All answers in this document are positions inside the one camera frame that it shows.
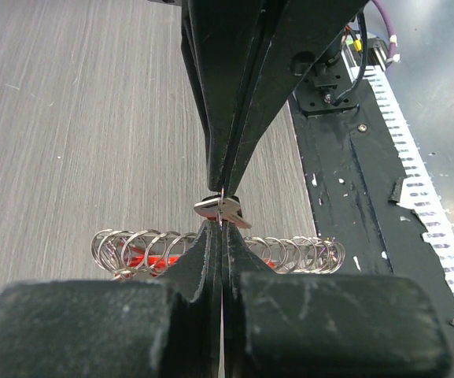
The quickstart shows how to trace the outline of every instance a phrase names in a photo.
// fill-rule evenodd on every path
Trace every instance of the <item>measuring tape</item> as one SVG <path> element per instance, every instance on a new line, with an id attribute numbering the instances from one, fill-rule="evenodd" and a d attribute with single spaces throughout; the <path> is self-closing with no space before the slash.
<path id="1" fill-rule="evenodd" d="M 354 79 L 357 67 L 350 69 Z M 386 75 L 380 67 L 367 67 L 365 79 L 375 93 L 379 109 L 382 112 L 394 146 L 407 173 L 404 181 L 400 206 L 413 209 L 428 232 L 423 239 L 429 243 L 440 258 L 445 271 L 445 280 L 454 294 L 454 232 L 441 205 L 440 198 L 434 189 L 433 182 L 419 154 L 407 121 L 400 110 L 398 102 L 389 85 Z"/>

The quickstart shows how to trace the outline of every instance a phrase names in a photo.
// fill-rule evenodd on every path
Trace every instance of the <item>purple cable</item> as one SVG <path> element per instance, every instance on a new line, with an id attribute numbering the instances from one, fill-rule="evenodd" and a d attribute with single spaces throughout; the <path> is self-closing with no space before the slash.
<path id="1" fill-rule="evenodd" d="M 394 31 L 393 22 L 391 21 L 391 17 L 389 17 L 389 14 L 387 12 L 387 9 L 384 6 L 384 3 L 382 2 L 382 0 L 371 0 L 371 1 L 377 7 L 378 12 L 381 13 L 381 17 L 384 20 L 384 24 L 386 25 L 388 38 L 391 39 L 391 36 L 396 35 L 396 32 Z M 389 50 L 387 53 L 387 59 L 391 59 L 391 60 L 386 64 L 386 69 L 388 69 L 391 66 L 391 64 L 393 63 L 393 57 L 396 54 L 396 52 L 397 52 L 397 44 L 389 41 Z"/>

